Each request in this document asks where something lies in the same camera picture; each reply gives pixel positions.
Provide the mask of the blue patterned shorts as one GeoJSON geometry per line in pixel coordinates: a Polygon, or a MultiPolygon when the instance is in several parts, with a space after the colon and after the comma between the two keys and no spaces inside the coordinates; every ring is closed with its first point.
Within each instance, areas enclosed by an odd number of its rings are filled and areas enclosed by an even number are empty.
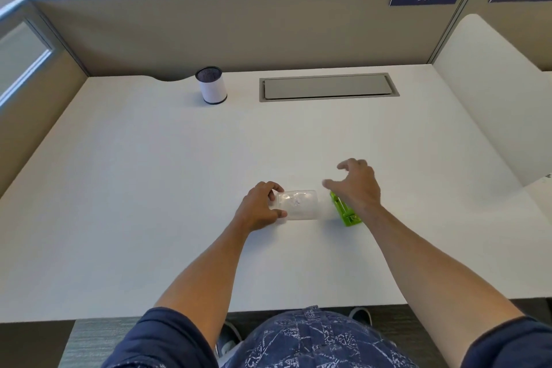
{"type": "Polygon", "coordinates": [[[273,316],[219,368],[418,368],[371,324],[317,306],[273,316]]]}

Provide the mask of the glass-topped side partition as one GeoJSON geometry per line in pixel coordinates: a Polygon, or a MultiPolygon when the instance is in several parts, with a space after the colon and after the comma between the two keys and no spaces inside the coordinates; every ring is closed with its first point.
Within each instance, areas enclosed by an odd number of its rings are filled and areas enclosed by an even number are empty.
{"type": "Polygon", "coordinates": [[[21,24],[44,48],[0,90],[0,198],[90,77],[35,0],[0,9],[0,40],[21,24]]]}

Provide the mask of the white cylindrical pen holder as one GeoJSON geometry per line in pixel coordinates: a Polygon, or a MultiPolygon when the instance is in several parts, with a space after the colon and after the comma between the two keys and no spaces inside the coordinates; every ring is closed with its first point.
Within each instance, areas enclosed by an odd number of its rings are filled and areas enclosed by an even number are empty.
{"type": "Polygon", "coordinates": [[[206,66],[196,72],[195,78],[205,103],[219,105],[227,100],[228,94],[220,68],[206,66]]]}

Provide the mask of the grey right shoe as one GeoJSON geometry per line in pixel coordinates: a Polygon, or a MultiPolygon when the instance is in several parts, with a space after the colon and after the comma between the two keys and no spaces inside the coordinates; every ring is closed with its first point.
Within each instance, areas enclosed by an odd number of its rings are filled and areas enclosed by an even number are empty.
{"type": "Polygon", "coordinates": [[[372,317],[369,309],[366,307],[354,307],[350,312],[348,317],[355,322],[365,325],[367,327],[373,326],[372,317]]]}

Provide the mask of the dark blue right sleeve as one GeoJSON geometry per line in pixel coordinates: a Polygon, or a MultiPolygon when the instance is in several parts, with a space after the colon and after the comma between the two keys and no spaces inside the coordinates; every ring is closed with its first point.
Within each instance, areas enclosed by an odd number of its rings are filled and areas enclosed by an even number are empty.
{"type": "Polygon", "coordinates": [[[476,339],[460,368],[552,368],[552,327],[523,316],[476,339]]]}

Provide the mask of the grey left shoe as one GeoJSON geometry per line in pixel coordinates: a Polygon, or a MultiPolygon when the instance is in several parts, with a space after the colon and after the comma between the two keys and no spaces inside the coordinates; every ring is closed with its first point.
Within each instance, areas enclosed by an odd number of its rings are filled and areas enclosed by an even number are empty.
{"type": "Polygon", "coordinates": [[[238,329],[230,321],[225,321],[215,345],[217,360],[221,362],[225,357],[230,357],[242,342],[238,329]]]}

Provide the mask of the grey shoe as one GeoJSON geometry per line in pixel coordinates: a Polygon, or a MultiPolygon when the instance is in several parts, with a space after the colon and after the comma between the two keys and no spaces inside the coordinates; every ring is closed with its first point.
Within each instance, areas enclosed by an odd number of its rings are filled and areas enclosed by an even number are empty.
{"type": "Polygon", "coordinates": [[[221,362],[225,357],[230,357],[242,342],[238,329],[230,321],[225,321],[215,345],[217,360],[221,362]]]}
{"type": "Polygon", "coordinates": [[[366,307],[354,307],[350,312],[348,317],[355,322],[365,325],[367,327],[373,326],[372,317],[369,309],[366,307]]]}

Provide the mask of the white rounded desk divider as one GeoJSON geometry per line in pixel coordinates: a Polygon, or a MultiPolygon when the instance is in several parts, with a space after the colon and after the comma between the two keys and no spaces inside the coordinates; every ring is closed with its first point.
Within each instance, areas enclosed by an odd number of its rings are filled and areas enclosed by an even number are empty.
{"type": "Polygon", "coordinates": [[[433,62],[522,186],[552,173],[552,78],[479,15],[459,21],[433,62]]]}

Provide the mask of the person's left hand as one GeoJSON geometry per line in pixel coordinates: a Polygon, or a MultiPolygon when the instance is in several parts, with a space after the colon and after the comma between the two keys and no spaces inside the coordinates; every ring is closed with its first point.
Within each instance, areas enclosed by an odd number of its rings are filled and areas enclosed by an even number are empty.
{"type": "Polygon", "coordinates": [[[249,234],[272,225],[276,221],[268,218],[269,200],[274,200],[277,192],[284,192],[280,184],[273,181],[257,183],[244,196],[232,219],[232,225],[249,234]]]}

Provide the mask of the person's left forearm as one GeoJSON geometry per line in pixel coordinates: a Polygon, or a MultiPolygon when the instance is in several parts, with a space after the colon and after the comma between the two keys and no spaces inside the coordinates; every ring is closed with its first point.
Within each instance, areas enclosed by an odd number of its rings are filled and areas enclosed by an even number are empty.
{"type": "Polygon", "coordinates": [[[187,266],[155,302],[186,316],[214,349],[229,310],[240,256],[248,236],[259,229],[250,218],[235,218],[187,266]]]}

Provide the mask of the dark blue sleeve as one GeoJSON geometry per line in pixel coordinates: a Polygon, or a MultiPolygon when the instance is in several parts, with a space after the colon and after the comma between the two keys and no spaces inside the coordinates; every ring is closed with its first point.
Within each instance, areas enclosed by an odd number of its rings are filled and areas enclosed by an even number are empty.
{"type": "Polygon", "coordinates": [[[186,316],[156,307],[129,330],[101,368],[219,368],[214,351],[186,316]]]}
{"type": "Polygon", "coordinates": [[[476,339],[460,368],[552,368],[552,327],[523,316],[476,339]]]}

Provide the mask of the person's right hand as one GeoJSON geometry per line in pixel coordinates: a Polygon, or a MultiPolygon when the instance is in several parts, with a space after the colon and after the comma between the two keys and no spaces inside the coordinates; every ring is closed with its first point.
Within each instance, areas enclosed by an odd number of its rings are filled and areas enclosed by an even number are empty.
{"type": "Polygon", "coordinates": [[[346,197],[340,197],[358,216],[381,206],[381,190],[375,172],[364,159],[349,158],[337,165],[347,171],[346,197]]]}

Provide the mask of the clear plastic box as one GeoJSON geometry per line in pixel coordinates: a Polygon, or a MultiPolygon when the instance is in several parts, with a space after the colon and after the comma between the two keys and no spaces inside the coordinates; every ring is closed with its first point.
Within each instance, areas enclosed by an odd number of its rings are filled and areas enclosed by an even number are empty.
{"type": "Polygon", "coordinates": [[[270,209],[286,211],[287,220],[317,219],[319,199],[315,190],[277,192],[268,202],[270,209]]]}

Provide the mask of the person's right forearm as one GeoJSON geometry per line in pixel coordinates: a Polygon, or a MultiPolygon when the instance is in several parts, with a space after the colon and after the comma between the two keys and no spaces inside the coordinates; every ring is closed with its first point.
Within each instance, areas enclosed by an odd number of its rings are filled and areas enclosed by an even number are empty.
{"type": "Polygon", "coordinates": [[[523,313],[497,289],[373,200],[353,206],[402,295],[450,368],[488,331],[523,313]]]}

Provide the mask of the beige cubicle partition panel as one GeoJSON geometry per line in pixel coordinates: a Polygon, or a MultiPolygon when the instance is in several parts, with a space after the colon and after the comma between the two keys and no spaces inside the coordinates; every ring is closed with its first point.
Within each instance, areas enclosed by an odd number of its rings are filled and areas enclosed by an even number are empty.
{"type": "Polygon", "coordinates": [[[552,71],[552,1],[34,0],[90,77],[165,81],[224,72],[429,64],[457,24],[479,15],[552,71]]]}

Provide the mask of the green plastic stapler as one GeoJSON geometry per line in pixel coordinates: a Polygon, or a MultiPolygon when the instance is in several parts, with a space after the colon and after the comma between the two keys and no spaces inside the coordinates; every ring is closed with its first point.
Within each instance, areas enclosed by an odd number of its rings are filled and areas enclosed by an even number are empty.
{"type": "Polygon", "coordinates": [[[333,191],[330,191],[330,197],[334,204],[337,213],[339,214],[342,222],[346,227],[361,224],[363,221],[355,213],[355,211],[349,207],[340,197],[338,197],[333,191]]]}

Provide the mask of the dark blue left sleeve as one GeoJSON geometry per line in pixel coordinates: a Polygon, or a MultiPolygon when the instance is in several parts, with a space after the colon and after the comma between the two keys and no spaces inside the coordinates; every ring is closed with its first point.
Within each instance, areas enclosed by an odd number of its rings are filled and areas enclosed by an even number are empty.
{"type": "Polygon", "coordinates": [[[186,316],[156,307],[129,330],[101,368],[219,368],[214,351],[186,316]]]}

